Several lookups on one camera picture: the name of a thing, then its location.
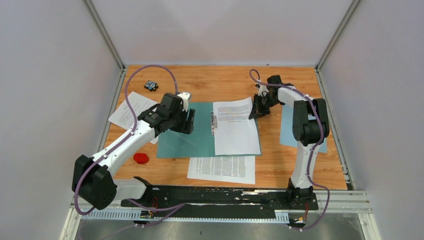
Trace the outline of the teal green folder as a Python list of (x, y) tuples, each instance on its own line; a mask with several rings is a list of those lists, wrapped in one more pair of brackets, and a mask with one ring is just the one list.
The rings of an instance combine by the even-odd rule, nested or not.
[(215, 138), (211, 134), (213, 102), (193, 102), (195, 110), (194, 130), (184, 134), (168, 130), (158, 137), (156, 156), (162, 158), (217, 157)]

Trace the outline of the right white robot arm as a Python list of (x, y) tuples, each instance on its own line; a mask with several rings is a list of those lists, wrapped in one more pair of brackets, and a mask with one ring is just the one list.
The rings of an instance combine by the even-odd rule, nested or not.
[(329, 135), (327, 103), (323, 98), (313, 98), (302, 93), (291, 83), (282, 83), (279, 75), (270, 76), (266, 82), (253, 77), (258, 93), (253, 96), (250, 119), (264, 117), (275, 105), (292, 108), (292, 133), (297, 142), (295, 167), (288, 187), (282, 197), (290, 208), (298, 209), (313, 200), (313, 172), (319, 149)]

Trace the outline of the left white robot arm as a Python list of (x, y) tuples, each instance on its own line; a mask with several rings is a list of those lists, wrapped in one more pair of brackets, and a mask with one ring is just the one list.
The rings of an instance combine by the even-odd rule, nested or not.
[(74, 165), (72, 191), (74, 206), (82, 198), (93, 209), (103, 210), (114, 201), (132, 199), (140, 206), (149, 206), (153, 193), (140, 177), (114, 179), (119, 168), (142, 146), (168, 130), (191, 134), (195, 109), (189, 108), (191, 94), (166, 93), (160, 103), (136, 116), (135, 124), (105, 149), (88, 157), (81, 155)]

